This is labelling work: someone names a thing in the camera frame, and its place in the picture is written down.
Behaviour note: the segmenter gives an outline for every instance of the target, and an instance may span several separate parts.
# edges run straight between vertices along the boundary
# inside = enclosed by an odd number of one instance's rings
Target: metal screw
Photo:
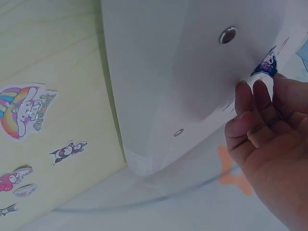
[[[173,136],[174,136],[174,137],[177,137],[177,136],[179,136],[180,134],[182,134],[183,131],[184,131],[184,129],[182,128],[182,129],[178,130],[176,133],[174,133]]]
[[[219,42],[221,44],[227,44],[231,42],[236,36],[236,28],[231,26],[222,32],[222,34],[219,37]]]

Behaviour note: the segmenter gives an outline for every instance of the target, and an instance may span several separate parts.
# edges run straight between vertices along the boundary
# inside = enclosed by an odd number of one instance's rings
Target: sticker
[[[274,48],[270,50],[267,56],[263,59],[260,65],[250,75],[251,77],[260,73],[264,73],[270,77],[274,77],[277,74],[277,60],[275,56]]]
[[[14,185],[19,184],[23,180],[24,176],[27,176],[32,172],[33,170],[31,167],[23,167],[12,173],[6,173],[0,176],[0,192],[11,191]]]
[[[61,162],[62,160],[66,159],[69,156],[73,156],[77,153],[84,151],[84,146],[86,146],[87,144],[88,142],[78,142],[74,144],[73,141],[70,141],[63,148],[58,149],[52,153],[49,153],[50,155],[54,155],[53,165]]]
[[[56,91],[44,84],[31,83],[0,90],[0,122],[6,134],[20,140],[30,132],[39,132]]]
[[[283,43],[282,45],[279,47],[278,51],[277,51],[277,55],[280,54],[280,52],[283,50],[283,48],[285,47],[285,45],[288,43],[290,37],[288,37]]]
[[[13,195],[17,197],[27,197],[27,196],[32,195],[36,191],[37,188],[38,186],[36,184],[29,184],[19,189],[16,189],[13,192]]]
[[[5,217],[7,214],[18,211],[18,208],[16,208],[17,204],[11,205],[7,208],[0,209],[0,217]]]

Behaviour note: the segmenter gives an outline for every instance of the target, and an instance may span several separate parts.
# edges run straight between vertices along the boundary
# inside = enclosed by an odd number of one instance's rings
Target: human hand
[[[274,77],[235,90],[238,115],[225,127],[229,154],[260,200],[293,231],[308,230],[308,83]]]

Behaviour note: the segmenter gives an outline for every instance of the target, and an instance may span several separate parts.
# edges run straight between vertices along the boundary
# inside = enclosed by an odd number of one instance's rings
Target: rainbow sticker
[[[45,90],[44,84],[10,86],[0,91],[0,122],[3,131],[20,140],[39,132],[56,91]]]

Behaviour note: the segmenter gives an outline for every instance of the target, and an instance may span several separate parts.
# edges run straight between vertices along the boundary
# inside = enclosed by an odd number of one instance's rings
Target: pink sticker
[[[13,190],[16,184],[19,184],[25,176],[32,173],[31,167],[23,167],[12,173],[6,173],[0,176],[0,192],[8,192]]]
[[[2,130],[20,140],[30,132],[39,132],[56,91],[45,90],[44,84],[15,85],[0,90]]]

